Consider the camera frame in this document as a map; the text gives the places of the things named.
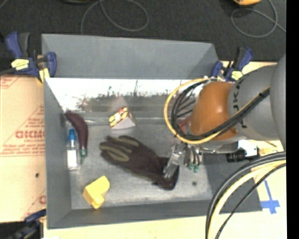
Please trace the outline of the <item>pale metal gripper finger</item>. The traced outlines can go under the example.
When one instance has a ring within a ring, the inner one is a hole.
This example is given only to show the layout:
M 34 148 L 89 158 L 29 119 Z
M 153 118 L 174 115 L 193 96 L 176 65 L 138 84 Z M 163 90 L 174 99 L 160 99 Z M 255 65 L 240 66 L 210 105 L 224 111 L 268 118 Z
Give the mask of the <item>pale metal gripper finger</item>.
M 178 168 L 178 159 L 171 157 L 168 161 L 167 178 L 171 179 Z
M 163 177 L 167 177 L 168 161 L 169 161 L 170 158 L 171 158 L 171 156 L 163 158 L 163 164 L 164 164 L 163 170 L 162 170 Z

